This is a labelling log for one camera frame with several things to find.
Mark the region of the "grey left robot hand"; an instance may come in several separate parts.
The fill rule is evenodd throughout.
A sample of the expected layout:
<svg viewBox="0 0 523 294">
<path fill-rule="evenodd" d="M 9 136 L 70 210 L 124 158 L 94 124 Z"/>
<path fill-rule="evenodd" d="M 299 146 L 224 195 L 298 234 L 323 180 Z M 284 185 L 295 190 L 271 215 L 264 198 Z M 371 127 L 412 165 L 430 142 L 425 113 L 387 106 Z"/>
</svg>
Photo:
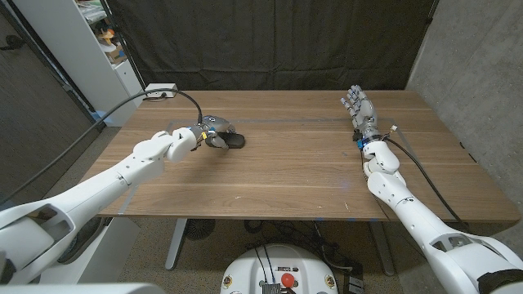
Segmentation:
<svg viewBox="0 0 523 294">
<path fill-rule="evenodd" d="M 196 146 L 192 149 L 195 151 L 201 146 L 201 141 L 209 139 L 212 147 L 229 149 L 230 145 L 221 136 L 224 134 L 235 134 L 235 127 L 226 119 L 217 116 L 207 115 L 203 117 L 202 122 L 197 122 L 190 130 L 196 137 Z"/>
</svg>

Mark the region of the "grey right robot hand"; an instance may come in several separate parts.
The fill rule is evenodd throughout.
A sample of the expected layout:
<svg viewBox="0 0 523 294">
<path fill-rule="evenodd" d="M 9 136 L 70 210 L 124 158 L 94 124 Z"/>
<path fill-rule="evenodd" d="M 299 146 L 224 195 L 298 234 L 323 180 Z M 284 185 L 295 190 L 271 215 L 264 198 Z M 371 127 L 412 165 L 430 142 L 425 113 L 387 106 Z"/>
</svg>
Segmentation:
<svg viewBox="0 0 523 294">
<path fill-rule="evenodd" d="M 340 101 L 351 117 L 353 141 L 369 142 L 379 135 L 375 108 L 359 85 L 352 85 Z"/>
</svg>

